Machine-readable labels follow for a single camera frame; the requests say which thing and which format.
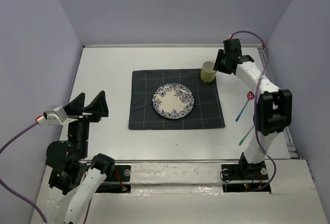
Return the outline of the blue floral ceramic plate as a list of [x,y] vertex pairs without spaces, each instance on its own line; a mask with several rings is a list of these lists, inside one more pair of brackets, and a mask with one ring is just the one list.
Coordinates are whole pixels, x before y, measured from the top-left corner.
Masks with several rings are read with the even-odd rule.
[[192,92],[179,83],[160,86],[153,95],[152,104],[156,112],[167,119],[187,116],[194,107]]

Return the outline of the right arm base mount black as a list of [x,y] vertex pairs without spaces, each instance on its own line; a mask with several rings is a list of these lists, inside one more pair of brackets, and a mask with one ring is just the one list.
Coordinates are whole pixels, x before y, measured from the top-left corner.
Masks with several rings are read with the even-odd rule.
[[267,185],[269,176],[265,162],[248,173],[244,173],[238,164],[223,164],[221,165],[220,179],[223,182],[222,190],[224,193],[271,193],[271,187]]

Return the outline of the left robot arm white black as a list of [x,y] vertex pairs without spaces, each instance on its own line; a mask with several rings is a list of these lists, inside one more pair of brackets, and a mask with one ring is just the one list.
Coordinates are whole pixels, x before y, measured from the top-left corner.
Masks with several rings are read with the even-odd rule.
[[54,141],[46,150],[46,165],[52,169],[48,184],[46,223],[78,223],[97,188],[113,177],[115,160],[96,155],[91,165],[82,163],[88,155],[90,123],[108,117],[104,91],[89,105],[80,93],[66,106],[50,107],[43,113],[50,125],[67,125],[67,140]]

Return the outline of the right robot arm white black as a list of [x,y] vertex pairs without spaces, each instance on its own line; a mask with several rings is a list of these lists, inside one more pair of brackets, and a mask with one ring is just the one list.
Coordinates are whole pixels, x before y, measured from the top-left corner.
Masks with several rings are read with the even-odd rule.
[[225,182],[251,180],[260,175],[268,149],[277,136],[291,124],[292,93],[273,84],[257,67],[254,59],[243,55],[239,39],[227,39],[218,51],[214,70],[234,74],[254,94],[255,133],[237,164],[222,165]]

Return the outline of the dark grey checked cloth placemat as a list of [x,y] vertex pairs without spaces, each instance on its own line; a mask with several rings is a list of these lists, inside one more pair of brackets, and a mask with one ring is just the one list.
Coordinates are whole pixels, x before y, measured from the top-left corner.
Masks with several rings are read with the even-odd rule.
[[[133,71],[128,128],[130,130],[198,130],[225,128],[217,82],[203,83],[201,70]],[[194,97],[194,107],[185,117],[168,119],[153,107],[156,90],[167,83],[186,86]]]

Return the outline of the pale yellow mug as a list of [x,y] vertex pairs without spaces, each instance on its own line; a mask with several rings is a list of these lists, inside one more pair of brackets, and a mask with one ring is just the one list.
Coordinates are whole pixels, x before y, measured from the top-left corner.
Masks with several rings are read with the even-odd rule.
[[215,62],[212,61],[206,61],[203,63],[201,68],[201,81],[203,83],[211,83],[216,77],[216,71],[213,69],[215,66]]

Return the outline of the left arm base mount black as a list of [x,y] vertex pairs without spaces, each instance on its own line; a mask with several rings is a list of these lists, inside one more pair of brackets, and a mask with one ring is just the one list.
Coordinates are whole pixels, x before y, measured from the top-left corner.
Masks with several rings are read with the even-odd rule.
[[131,165],[119,164],[114,173],[108,177],[96,190],[97,193],[122,194],[130,193]]

